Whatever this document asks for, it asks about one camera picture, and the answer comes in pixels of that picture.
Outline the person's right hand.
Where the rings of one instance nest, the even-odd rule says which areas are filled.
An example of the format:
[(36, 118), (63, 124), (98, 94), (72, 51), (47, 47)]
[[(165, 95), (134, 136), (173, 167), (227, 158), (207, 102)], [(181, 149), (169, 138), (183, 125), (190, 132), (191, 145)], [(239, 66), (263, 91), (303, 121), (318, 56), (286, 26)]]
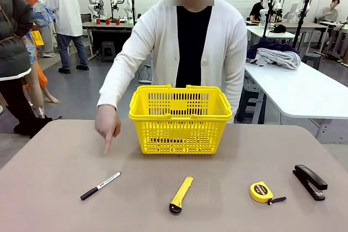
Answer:
[(110, 150), (112, 139), (117, 137), (121, 130), (121, 121), (112, 105), (100, 105), (95, 119), (95, 130), (104, 138), (107, 153)]

